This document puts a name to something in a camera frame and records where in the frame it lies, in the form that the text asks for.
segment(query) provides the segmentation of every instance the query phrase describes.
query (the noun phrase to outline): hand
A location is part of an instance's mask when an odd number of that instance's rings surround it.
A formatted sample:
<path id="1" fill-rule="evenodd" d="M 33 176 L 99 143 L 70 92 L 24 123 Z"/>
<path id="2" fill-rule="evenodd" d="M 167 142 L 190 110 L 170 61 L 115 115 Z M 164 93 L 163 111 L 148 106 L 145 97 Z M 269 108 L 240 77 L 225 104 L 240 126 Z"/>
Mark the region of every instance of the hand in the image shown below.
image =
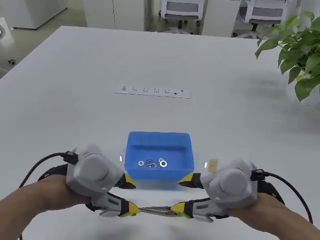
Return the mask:
<path id="1" fill-rule="evenodd" d="M 68 188 L 66 177 L 63 175 L 51 175 L 35 184 L 40 189 L 44 211 L 90 203 L 90 198 L 78 195 Z"/>
<path id="2" fill-rule="evenodd" d="M 275 216 L 283 211 L 290 212 L 275 197 L 265 193 L 258 193 L 257 201 L 253 205 L 246 208 L 230 209 L 227 214 L 231 217 L 239 218 L 245 224 L 258 231 L 272 234 L 274 226 L 277 224 Z"/>

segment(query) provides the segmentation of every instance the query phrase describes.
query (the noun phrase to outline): blue plastic box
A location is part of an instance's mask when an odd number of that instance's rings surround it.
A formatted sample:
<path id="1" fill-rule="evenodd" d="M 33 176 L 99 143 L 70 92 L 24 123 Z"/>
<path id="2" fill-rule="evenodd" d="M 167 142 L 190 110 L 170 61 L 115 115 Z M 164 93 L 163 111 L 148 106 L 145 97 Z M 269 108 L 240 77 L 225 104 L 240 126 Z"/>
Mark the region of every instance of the blue plastic box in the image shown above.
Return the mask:
<path id="1" fill-rule="evenodd" d="M 167 162 L 167 167 L 160 166 L 160 158 Z M 148 159 L 153 160 L 157 167 L 147 166 Z M 190 135 L 132 131 L 128 136 L 124 167 L 133 179 L 179 181 L 195 169 Z"/>

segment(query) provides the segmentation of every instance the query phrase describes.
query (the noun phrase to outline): office chair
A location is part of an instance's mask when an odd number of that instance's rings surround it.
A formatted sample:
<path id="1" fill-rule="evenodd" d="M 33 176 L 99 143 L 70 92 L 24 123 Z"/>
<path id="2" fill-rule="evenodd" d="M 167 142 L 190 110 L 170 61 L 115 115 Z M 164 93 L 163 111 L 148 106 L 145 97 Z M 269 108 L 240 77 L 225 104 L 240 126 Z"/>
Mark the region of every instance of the office chair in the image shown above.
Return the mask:
<path id="1" fill-rule="evenodd" d="M 257 32 L 258 25 L 275 25 L 285 22 L 289 17 L 291 0 L 244 0 L 241 2 L 238 16 L 244 23 L 252 24 L 250 32 L 237 38 L 260 39 L 263 34 Z"/>
<path id="2" fill-rule="evenodd" d="M 199 28 L 204 14 L 206 0 L 161 0 L 159 15 L 168 19 L 178 19 L 178 27 L 171 27 L 166 33 L 190 34 L 183 30 L 183 21 L 196 20 Z"/>

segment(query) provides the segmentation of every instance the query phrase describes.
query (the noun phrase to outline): wire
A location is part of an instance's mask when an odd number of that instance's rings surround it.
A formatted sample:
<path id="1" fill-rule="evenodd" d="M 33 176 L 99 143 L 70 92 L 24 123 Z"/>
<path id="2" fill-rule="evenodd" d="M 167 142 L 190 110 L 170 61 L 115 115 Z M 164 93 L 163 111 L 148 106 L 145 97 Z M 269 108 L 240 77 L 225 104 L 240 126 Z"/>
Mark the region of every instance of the wire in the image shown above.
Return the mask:
<path id="1" fill-rule="evenodd" d="M 40 161 L 38 161 L 32 168 L 31 170 L 27 173 L 27 175 L 25 176 L 25 178 L 23 179 L 23 181 L 21 182 L 21 184 L 19 185 L 18 188 L 22 188 L 26 182 L 28 181 L 29 177 L 31 176 L 31 174 L 36 170 L 37 167 L 39 167 L 40 164 L 42 164 L 43 162 L 47 161 L 48 159 L 51 159 L 51 158 L 54 158 L 54 157 L 63 157 L 64 159 L 67 158 L 69 155 L 68 155 L 68 152 L 57 152 L 57 153 L 53 153 L 53 154 L 50 154 L 44 158 L 42 158 Z"/>
<path id="2" fill-rule="evenodd" d="M 312 218 L 312 214 L 311 214 L 311 212 L 310 212 L 310 209 L 309 209 L 306 201 L 305 201 L 304 198 L 301 196 L 301 194 L 297 191 L 297 189 L 296 189 L 294 186 L 292 186 L 292 184 L 291 184 L 290 182 L 288 182 L 288 181 L 285 180 L 284 178 L 282 178 L 282 177 L 280 177 L 280 176 L 278 176 L 278 175 L 276 175 L 276 174 L 274 174 L 274 173 L 271 173 L 271 172 L 265 171 L 265 172 L 263 173 L 263 175 L 264 175 L 265 177 L 273 177 L 273 178 L 278 179 L 278 180 L 282 181 L 283 183 L 285 183 L 285 184 L 297 195 L 297 197 L 300 199 L 300 201 L 301 201 L 302 205 L 304 206 L 304 208 L 305 208 L 305 210 L 306 210 L 306 213 L 307 213 L 307 215 L 308 215 L 309 222 L 312 223 L 312 224 L 314 223 L 313 218 Z"/>

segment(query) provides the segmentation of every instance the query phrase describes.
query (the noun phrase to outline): power strip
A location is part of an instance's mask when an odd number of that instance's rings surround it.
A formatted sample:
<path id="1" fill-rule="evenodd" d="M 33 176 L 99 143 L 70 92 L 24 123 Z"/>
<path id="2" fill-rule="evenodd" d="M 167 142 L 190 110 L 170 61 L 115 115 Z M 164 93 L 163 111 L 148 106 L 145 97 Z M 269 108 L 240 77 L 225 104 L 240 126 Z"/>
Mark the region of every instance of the power strip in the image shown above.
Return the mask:
<path id="1" fill-rule="evenodd" d="M 145 86 L 127 86 L 122 85 L 116 87 L 112 93 L 114 94 L 130 94 L 130 95 L 144 95 L 155 97 L 168 97 L 168 98 L 180 98 L 190 99 L 190 92 L 181 88 L 158 88 L 158 87 L 145 87 Z"/>

